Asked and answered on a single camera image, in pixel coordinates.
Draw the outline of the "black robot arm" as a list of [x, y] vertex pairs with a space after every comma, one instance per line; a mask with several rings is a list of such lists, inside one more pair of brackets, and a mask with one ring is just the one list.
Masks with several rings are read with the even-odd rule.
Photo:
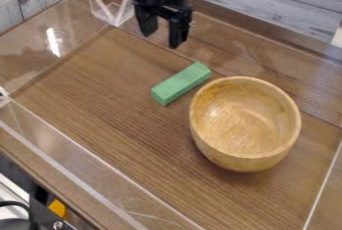
[[159, 28], [158, 18], [168, 22], [168, 46], [176, 49], [187, 40], [192, 6], [187, 0], [132, 0], [142, 34], [148, 37]]

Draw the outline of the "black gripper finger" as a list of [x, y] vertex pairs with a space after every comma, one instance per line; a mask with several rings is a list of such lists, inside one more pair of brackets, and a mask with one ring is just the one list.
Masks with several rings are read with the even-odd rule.
[[142, 34], [148, 37], [159, 27], [158, 10], [155, 7], [135, 5], [135, 15]]
[[174, 17], [168, 20], [168, 46], [176, 49], [179, 45], [187, 40], [192, 17]]

